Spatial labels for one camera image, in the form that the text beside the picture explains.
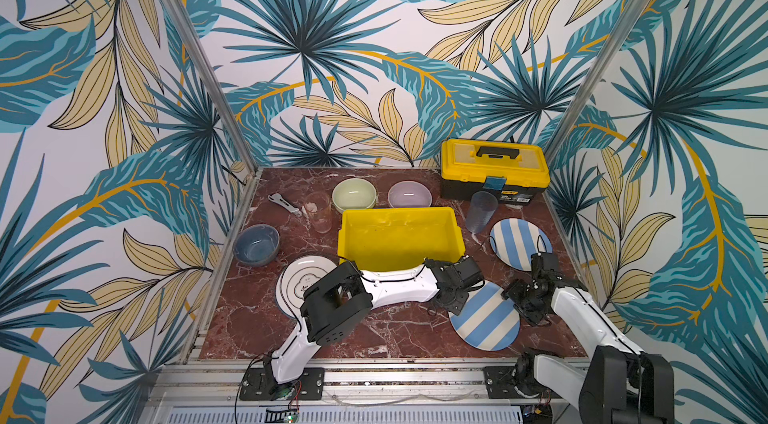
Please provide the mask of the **blue striped plate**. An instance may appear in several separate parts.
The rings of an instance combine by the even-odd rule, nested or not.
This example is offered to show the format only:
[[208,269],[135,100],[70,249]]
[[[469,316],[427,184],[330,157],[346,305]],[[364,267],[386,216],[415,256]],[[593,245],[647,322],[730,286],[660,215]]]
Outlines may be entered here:
[[489,238],[500,260],[525,272],[531,270],[532,255],[553,251],[548,236],[537,225],[523,219],[507,218],[496,222]]
[[468,345],[496,352],[517,339],[520,315],[514,303],[502,297],[502,291],[499,285],[487,282],[469,295],[460,314],[450,317],[452,327]]

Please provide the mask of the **yellow plastic bin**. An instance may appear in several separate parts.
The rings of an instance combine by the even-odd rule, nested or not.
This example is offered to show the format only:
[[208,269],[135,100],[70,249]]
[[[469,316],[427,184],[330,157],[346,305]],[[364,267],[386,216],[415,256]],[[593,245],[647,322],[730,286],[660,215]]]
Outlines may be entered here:
[[406,270],[426,258],[455,262],[465,252],[450,207],[354,209],[342,214],[337,254],[361,270]]

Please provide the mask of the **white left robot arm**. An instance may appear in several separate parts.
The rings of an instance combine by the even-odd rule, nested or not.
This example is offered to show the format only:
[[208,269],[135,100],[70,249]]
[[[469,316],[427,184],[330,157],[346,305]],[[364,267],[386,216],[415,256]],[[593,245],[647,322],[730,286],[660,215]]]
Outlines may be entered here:
[[434,302],[458,315],[483,283],[480,267],[469,256],[456,262],[427,258],[416,267],[390,272],[361,270],[342,259],[304,291],[299,311],[292,314],[294,329],[263,361],[264,381],[273,394],[294,384],[321,348],[344,340],[375,309]]

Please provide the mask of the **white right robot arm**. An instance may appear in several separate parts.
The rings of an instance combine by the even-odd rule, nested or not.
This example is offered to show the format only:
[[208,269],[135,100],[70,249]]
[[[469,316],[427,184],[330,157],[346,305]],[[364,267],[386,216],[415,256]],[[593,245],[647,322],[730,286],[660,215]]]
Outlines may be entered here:
[[516,279],[502,292],[520,316],[537,326],[558,316],[590,359],[580,370],[543,351],[526,350],[510,382],[516,392],[565,399],[583,423],[673,423],[674,373],[659,354],[644,351],[596,304],[586,287],[560,271],[553,253],[531,255],[531,279]]

